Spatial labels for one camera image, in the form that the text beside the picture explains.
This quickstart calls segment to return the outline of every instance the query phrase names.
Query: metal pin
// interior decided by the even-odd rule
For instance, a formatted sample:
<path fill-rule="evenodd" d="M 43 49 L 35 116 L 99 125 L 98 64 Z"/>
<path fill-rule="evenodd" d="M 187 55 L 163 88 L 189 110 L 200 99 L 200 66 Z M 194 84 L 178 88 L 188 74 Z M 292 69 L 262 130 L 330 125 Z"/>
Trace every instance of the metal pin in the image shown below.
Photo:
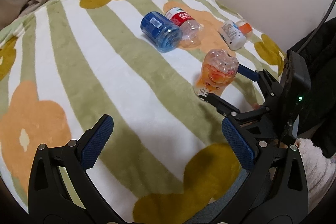
<path fill-rule="evenodd" d="M 259 141 L 259 146 L 265 148 L 267 147 L 267 143 L 265 141 Z"/>
<path fill-rule="evenodd" d="M 291 144 L 291 145 L 290 145 L 290 148 L 291 148 L 293 151 L 296 151 L 296 150 L 297 150 L 297 146 L 294 145 L 294 144 Z"/>
<path fill-rule="evenodd" d="M 45 144 L 44 144 L 44 143 L 41 143 L 41 144 L 37 147 L 38 150 L 43 150 L 44 148 L 45 148 Z"/>
<path fill-rule="evenodd" d="M 70 146 L 70 147 L 73 147 L 73 146 L 75 146 L 77 144 L 77 141 L 76 140 L 70 140 L 69 142 L 68 142 L 68 146 Z"/>

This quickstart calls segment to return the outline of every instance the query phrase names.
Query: barcode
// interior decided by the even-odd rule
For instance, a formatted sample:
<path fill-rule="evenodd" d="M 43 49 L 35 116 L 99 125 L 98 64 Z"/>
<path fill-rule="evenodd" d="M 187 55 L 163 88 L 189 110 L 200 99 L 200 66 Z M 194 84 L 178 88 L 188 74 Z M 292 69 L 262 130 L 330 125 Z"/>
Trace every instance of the barcode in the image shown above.
<path fill-rule="evenodd" d="M 150 23 L 152 23 L 156 28 L 160 28 L 162 25 L 162 23 L 160 21 L 157 21 L 154 17 L 152 17 Z"/>

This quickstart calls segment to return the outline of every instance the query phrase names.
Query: red label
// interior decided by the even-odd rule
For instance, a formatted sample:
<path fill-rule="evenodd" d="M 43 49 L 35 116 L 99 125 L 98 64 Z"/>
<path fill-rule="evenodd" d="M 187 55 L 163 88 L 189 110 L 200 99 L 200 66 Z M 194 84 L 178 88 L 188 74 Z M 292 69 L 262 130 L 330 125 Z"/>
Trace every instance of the red label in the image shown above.
<path fill-rule="evenodd" d="M 172 22 L 174 22 L 175 25 L 181 26 L 184 22 L 188 20 L 192 20 L 193 18 L 186 12 L 180 12 L 172 16 L 170 19 Z"/>

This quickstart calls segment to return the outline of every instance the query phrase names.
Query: bottle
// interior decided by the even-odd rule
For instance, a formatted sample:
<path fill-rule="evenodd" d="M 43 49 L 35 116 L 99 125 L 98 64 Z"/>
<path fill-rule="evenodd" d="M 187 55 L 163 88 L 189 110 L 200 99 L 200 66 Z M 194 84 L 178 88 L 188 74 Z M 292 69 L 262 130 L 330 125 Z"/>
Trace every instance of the bottle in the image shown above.
<path fill-rule="evenodd" d="M 175 7 L 166 13 L 166 18 L 171 20 L 182 30 L 182 40 L 190 41 L 189 43 L 195 44 L 195 37 L 200 30 L 200 25 L 182 8 Z"/>
<path fill-rule="evenodd" d="M 224 22 L 218 32 L 233 51 L 240 49 L 246 43 L 246 37 L 232 20 Z"/>
<path fill-rule="evenodd" d="M 221 96 L 232 83 L 238 70 L 238 59 L 226 50 L 210 50 L 203 61 L 201 75 L 194 85 L 197 95 L 214 93 Z"/>
<path fill-rule="evenodd" d="M 247 21 L 239 20 L 236 22 L 236 25 L 246 38 L 250 37 L 253 34 L 252 26 Z"/>
<path fill-rule="evenodd" d="M 175 49 L 182 39 L 180 27 L 158 12 L 145 15 L 140 29 L 154 42 L 159 52 Z"/>

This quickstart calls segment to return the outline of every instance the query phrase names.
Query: bed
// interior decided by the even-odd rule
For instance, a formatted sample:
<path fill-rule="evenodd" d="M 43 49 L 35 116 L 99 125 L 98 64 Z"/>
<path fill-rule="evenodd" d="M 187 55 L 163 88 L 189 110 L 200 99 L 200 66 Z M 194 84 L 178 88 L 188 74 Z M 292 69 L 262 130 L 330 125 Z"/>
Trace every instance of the bed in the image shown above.
<path fill-rule="evenodd" d="M 140 22 L 173 7 L 202 24 L 201 45 L 161 54 Z M 36 147 L 78 139 L 103 114 L 115 128 L 87 173 L 125 221 L 183 223 L 229 199 L 246 173 L 223 137 L 221 115 L 195 95 L 193 84 L 213 48 L 276 79 L 285 53 L 255 29 L 232 52 L 217 33 L 227 19 L 241 16 L 216 0 L 49 0 L 3 29 L 0 172 L 18 203 L 27 210 Z M 241 111 L 263 102 L 259 87 L 240 75 L 221 97 Z"/>

